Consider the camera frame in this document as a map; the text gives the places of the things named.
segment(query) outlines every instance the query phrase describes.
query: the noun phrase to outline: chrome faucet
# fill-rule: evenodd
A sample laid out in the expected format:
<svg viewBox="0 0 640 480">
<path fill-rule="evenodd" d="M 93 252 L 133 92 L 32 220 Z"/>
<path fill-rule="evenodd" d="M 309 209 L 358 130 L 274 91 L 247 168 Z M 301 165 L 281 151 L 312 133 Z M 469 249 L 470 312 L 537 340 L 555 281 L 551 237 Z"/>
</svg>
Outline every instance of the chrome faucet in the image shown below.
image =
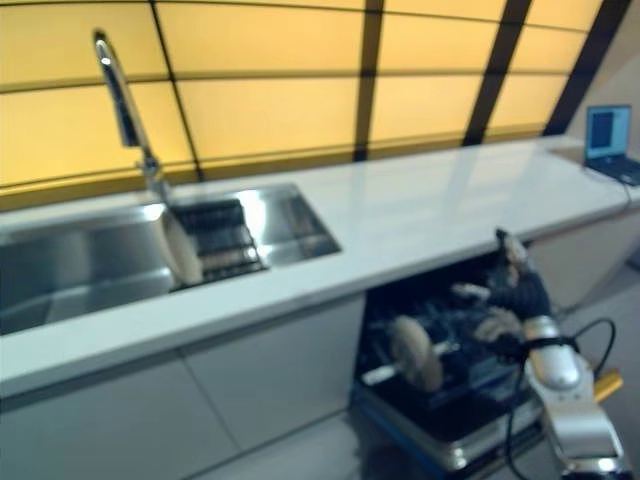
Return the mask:
<svg viewBox="0 0 640 480">
<path fill-rule="evenodd" d="M 116 52 L 109 42 L 107 34 L 102 30 L 93 32 L 93 42 L 98 62 L 111 93 L 122 143 L 126 147 L 140 147 L 142 149 L 142 161 L 136 163 L 136 167 L 144 175 L 147 188 L 158 195 L 165 204 L 168 204 L 169 184 L 162 171 L 162 165 L 151 151 L 149 139 L 140 121 L 138 109 L 133 101 Z"/>
</svg>

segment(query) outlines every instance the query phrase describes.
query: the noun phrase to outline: white countertop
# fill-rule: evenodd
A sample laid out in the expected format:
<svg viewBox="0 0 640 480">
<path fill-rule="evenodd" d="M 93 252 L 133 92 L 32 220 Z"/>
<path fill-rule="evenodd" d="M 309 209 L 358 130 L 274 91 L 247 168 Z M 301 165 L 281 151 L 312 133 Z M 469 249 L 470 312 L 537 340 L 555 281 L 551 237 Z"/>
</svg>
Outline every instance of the white countertop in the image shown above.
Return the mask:
<svg viewBox="0 0 640 480">
<path fill-rule="evenodd" d="M 342 252 L 3 336 L 0 396 L 490 251 L 496 226 L 533 238 L 619 212 L 627 203 L 620 184 L 552 153 L 581 145 L 547 137 L 178 187 L 180 197 L 293 182 Z M 629 192 L 640 204 L 640 189 Z M 144 199 L 129 193 L 4 213 L 0 224 Z"/>
</svg>

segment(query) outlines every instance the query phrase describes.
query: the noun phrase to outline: floor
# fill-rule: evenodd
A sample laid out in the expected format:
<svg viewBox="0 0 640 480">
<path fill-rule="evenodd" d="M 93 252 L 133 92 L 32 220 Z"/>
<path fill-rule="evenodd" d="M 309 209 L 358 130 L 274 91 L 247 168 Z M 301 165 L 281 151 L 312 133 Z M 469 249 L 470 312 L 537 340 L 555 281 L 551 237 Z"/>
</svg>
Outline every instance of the floor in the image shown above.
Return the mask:
<svg viewBox="0 0 640 480">
<path fill-rule="evenodd" d="M 624 387 L 604 402 L 631 462 L 640 466 L 640 271 L 625 266 L 613 280 L 591 297 L 587 306 L 565 321 L 571 333 L 600 316 L 615 320 L 616 344 L 608 366 L 621 370 Z M 582 351 L 598 358 L 603 336 L 589 332 L 581 339 Z M 557 478 L 546 444 L 540 443 L 516 461 L 531 479 Z M 375 425 L 357 412 L 347 412 L 262 448 L 198 480 L 430 480 L 419 465 Z M 512 480 L 502 468 L 489 480 Z"/>
</svg>

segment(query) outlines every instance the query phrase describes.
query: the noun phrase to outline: stainless steel sink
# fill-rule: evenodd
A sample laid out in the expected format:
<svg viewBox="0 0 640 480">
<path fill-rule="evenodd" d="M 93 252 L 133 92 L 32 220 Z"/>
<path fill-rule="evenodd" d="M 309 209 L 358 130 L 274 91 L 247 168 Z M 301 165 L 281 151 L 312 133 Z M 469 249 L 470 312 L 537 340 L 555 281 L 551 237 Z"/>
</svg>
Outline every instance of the stainless steel sink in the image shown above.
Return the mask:
<svg viewBox="0 0 640 480">
<path fill-rule="evenodd" d="M 339 250 L 293 185 L 4 229 L 0 333 Z"/>
</svg>

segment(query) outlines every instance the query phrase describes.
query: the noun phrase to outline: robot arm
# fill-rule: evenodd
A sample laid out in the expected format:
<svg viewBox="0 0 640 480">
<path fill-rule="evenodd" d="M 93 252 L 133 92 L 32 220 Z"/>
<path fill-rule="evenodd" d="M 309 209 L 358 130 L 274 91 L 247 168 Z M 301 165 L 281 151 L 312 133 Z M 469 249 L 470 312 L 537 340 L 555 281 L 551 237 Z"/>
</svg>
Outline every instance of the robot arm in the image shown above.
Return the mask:
<svg viewBox="0 0 640 480">
<path fill-rule="evenodd" d="M 553 319 L 544 283 L 526 249 L 506 232 L 499 230 L 497 236 L 512 285 L 490 290 L 457 284 L 454 292 L 512 310 L 523 322 L 524 373 L 544 407 L 562 478 L 632 479 L 615 429 L 594 399 L 593 372 Z"/>
</svg>

